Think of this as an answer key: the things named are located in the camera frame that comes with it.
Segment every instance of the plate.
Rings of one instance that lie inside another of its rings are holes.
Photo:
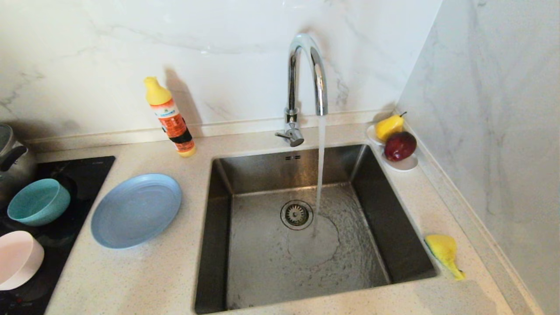
[[[120,183],[99,203],[91,220],[95,240],[108,248],[142,244],[173,221],[181,206],[181,188],[163,174],[144,174]]]
[[[383,162],[385,162],[385,164],[387,164],[390,168],[396,170],[397,172],[408,172],[411,169],[415,168],[416,165],[418,165],[418,158],[414,153],[412,153],[412,155],[407,157],[406,159],[398,162],[389,161],[384,153],[381,153],[381,158],[383,159]]]
[[[385,145],[385,142],[383,142],[381,139],[379,139],[375,135],[375,124],[368,127],[368,129],[366,130],[366,135],[373,143],[375,143],[377,145],[380,145],[380,146]]]

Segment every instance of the stainless steel sink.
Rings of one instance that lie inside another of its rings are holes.
[[[424,279],[436,271],[366,145],[212,164],[198,314]]]

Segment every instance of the teal bowl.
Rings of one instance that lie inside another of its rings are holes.
[[[70,204],[70,194],[54,179],[41,179],[14,196],[8,216],[25,225],[41,226],[56,220]]]

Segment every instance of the metal pot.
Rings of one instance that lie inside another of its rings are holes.
[[[13,129],[0,123],[0,209],[33,181],[37,162],[35,155],[13,134]]]

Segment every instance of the blue plate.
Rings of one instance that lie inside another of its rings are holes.
[[[144,174],[120,183],[99,203],[91,220],[95,240],[129,248],[157,236],[181,206],[181,188],[171,177]]]

